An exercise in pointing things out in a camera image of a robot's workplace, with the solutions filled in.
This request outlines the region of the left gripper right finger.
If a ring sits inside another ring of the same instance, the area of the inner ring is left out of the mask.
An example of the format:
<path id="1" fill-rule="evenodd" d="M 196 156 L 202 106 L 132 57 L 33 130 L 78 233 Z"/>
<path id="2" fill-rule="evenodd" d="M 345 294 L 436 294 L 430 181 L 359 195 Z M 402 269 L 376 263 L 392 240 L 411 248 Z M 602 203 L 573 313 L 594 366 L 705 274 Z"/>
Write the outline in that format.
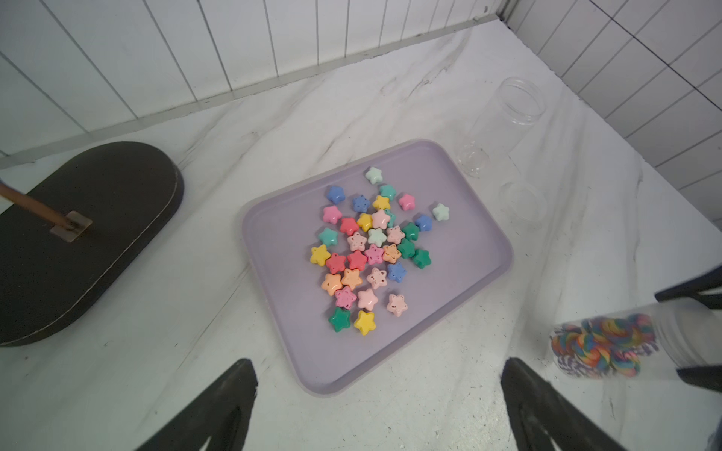
<path id="1" fill-rule="evenodd" d="M 518 449 L 622 449 L 521 359 L 506 361 L 500 383 Z"/>

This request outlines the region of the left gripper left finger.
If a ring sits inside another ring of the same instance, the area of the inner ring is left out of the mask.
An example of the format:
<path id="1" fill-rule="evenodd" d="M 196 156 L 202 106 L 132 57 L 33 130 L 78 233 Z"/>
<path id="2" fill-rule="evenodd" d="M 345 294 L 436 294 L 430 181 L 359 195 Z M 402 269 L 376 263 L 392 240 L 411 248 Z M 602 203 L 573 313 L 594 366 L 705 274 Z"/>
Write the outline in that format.
<path id="1" fill-rule="evenodd" d="M 252 362 L 234 363 L 141 450 L 241 450 L 258 394 Z"/>

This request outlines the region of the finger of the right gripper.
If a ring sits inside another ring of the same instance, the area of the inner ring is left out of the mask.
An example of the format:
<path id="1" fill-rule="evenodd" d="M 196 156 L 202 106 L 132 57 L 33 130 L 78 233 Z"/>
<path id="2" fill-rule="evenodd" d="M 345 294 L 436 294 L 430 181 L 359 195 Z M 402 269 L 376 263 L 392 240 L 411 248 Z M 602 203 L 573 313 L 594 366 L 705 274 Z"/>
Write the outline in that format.
<path id="1" fill-rule="evenodd" d="M 705 390 L 722 393 L 722 366 L 695 366 L 679 368 L 679 378 L 686 384 Z"/>
<path id="2" fill-rule="evenodd" d="M 696 278 L 680 283 L 676 286 L 658 291 L 654 298 L 657 302 L 667 302 L 676 299 L 690 298 L 700 302 L 712 310 L 721 309 L 721 278 L 720 266 Z"/>

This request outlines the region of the small clear jar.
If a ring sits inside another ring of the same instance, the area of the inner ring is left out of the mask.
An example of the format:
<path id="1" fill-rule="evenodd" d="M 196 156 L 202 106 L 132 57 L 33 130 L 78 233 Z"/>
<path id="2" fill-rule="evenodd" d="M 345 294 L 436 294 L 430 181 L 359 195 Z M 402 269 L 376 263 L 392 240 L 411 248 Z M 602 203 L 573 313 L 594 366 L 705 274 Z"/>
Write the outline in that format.
<path id="1" fill-rule="evenodd" d="M 676 379 L 721 364 L 721 312 L 682 298 L 554 326 L 554 362 L 580 379 Z"/>

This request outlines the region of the clear jar lid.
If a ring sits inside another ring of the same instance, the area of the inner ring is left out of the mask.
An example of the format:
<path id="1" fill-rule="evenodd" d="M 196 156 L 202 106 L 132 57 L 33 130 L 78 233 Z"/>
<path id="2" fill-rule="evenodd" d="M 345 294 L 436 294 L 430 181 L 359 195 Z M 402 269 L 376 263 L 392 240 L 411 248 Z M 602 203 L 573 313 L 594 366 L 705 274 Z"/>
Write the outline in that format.
<path id="1" fill-rule="evenodd" d="M 509 218 L 529 225 L 545 219 L 547 202 L 543 194 L 526 182 L 507 182 L 499 190 L 501 208 Z"/>

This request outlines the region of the clear jar with colourful candies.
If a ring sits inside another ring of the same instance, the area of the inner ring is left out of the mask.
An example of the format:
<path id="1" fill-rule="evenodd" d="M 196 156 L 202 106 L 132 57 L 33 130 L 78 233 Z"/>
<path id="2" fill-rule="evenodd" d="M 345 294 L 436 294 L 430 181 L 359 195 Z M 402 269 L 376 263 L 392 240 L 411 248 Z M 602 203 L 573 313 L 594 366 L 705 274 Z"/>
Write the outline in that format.
<path id="1" fill-rule="evenodd" d="M 519 77 L 503 80 L 456 153 L 460 169 L 480 178 L 510 155 L 545 111 L 545 96 L 537 85 Z"/>

